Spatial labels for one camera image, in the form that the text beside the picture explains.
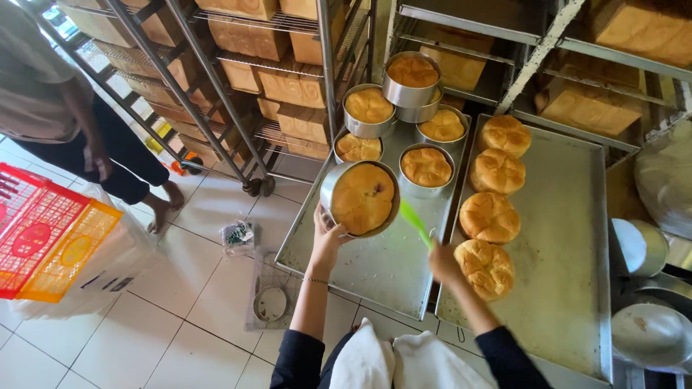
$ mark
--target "rack wheel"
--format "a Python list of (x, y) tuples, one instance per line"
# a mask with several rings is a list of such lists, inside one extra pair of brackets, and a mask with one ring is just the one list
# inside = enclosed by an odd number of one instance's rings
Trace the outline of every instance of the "rack wheel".
[[(192, 158), (190, 158), (190, 162), (194, 162), (197, 165), (204, 166), (204, 161), (202, 161), (202, 159), (199, 158), (198, 156), (193, 156)], [(202, 173), (202, 169), (193, 168), (192, 166), (187, 166), (187, 165), (181, 165), (181, 169), (187, 170), (193, 176), (196, 176), (199, 173)]]
[(264, 177), (262, 180), (262, 196), (269, 197), (274, 193), (274, 188), (276, 188), (276, 180), (274, 177)]
[(262, 189), (262, 179), (251, 179), (249, 186), (243, 186), (243, 192), (250, 195), (250, 197), (257, 197)]

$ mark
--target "white tile floor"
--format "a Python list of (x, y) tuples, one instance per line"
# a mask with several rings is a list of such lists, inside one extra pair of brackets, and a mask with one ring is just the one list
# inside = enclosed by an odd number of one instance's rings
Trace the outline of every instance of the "white tile floor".
[[(38, 161), (12, 141), (0, 141), (0, 161), (43, 174), (79, 190), (83, 180)], [(277, 170), (314, 179), (320, 164), (285, 156)], [(253, 263), (223, 256), (219, 229), (236, 215), (255, 218), (261, 242), (277, 248), (288, 233), (309, 187), (277, 180), (275, 194), (250, 198), (238, 183), (215, 175), (172, 175), (187, 198), (168, 217), (159, 244), (168, 259), (99, 314), (69, 320), (22, 321), (0, 300), (0, 387), (7, 389), (236, 388), (269, 385), (283, 333), (245, 332)], [(143, 206), (129, 207), (143, 224)], [(334, 348), (353, 323), (368, 317), (381, 338), (438, 334), (464, 360), (491, 380), (468, 331), (428, 314), (418, 322), (340, 291), (329, 294), (325, 344)], [(564, 369), (538, 361), (556, 388), (594, 387)]]

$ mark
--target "plastic basket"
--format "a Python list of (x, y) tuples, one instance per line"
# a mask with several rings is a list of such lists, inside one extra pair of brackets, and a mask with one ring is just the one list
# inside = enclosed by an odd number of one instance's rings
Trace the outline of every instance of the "plastic basket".
[(122, 217), (116, 210), (91, 199), (80, 217), (42, 262), (17, 298), (59, 302), (91, 254)]
[(0, 174), (19, 182), (0, 199), (0, 298), (13, 299), (91, 199), (6, 163)]

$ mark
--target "baking tray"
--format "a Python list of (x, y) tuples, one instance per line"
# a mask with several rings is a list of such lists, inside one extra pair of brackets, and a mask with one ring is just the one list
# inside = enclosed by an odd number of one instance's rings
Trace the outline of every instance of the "baking tray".
[[(489, 118), (478, 116), (475, 134)], [(516, 268), (514, 287), (490, 308), (528, 353), (612, 383), (604, 151), (600, 145), (527, 128), (533, 140), (521, 157), (526, 184), (509, 197), (521, 232), (504, 245)], [(479, 153), (471, 148), (467, 168)], [(475, 193), (467, 176), (468, 171), (459, 206)], [(457, 221), (451, 242), (464, 240)], [(469, 328), (444, 285), (435, 315)]]
[[(471, 126), (471, 117), (465, 117)], [(399, 157), (405, 148), (414, 143), (415, 131), (415, 125), (398, 121), (394, 124), (392, 134), (383, 138), (382, 163), (389, 166), (397, 177)], [(468, 138), (469, 136), (464, 137), (458, 150), (450, 153), (456, 165), (452, 183), (438, 197), (416, 199), (407, 193), (401, 193), (401, 197), (415, 208), (426, 226), (432, 230), (433, 237), (444, 236), (447, 225), (451, 224), (448, 223), (449, 219), (454, 217), (452, 208), (456, 208), (457, 203), (453, 201), (454, 189)], [(279, 250), (277, 264), (298, 273), (305, 272), (312, 251), (315, 233), (312, 215), (320, 201), (320, 186), (325, 175), (335, 165), (332, 152)], [(423, 320), (432, 283), (433, 277), (428, 268), (428, 249), (401, 215), (397, 215), (389, 228), (380, 235), (355, 239), (343, 245), (329, 279), (329, 284), (337, 289), (416, 320)]]

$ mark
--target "person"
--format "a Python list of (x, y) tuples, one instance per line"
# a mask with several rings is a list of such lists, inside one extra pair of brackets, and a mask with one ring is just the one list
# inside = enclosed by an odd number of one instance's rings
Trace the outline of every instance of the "person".
[[(379, 342), (372, 324), (341, 339), (320, 372), (325, 345), (327, 289), (339, 247), (351, 238), (343, 225), (328, 228), (318, 205), (313, 251), (290, 328), (285, 332), (270, 389), (490, 388), (490, 385), (430, 332)], [(451, 288), (473, 329), (500, 389), (550, 388), (543, 375), (466, 281), (453, 247), (435, 244), (432, 276)]]
[[(0, 133), (125, 203), (151, 207), (147, 230), (158, 232), (166, 212), (184, 202), (168, 169), (9, 0), (0, 0), (0, 36)], [(152, 194), (149, 185), (163, 186), (170, 200)]]

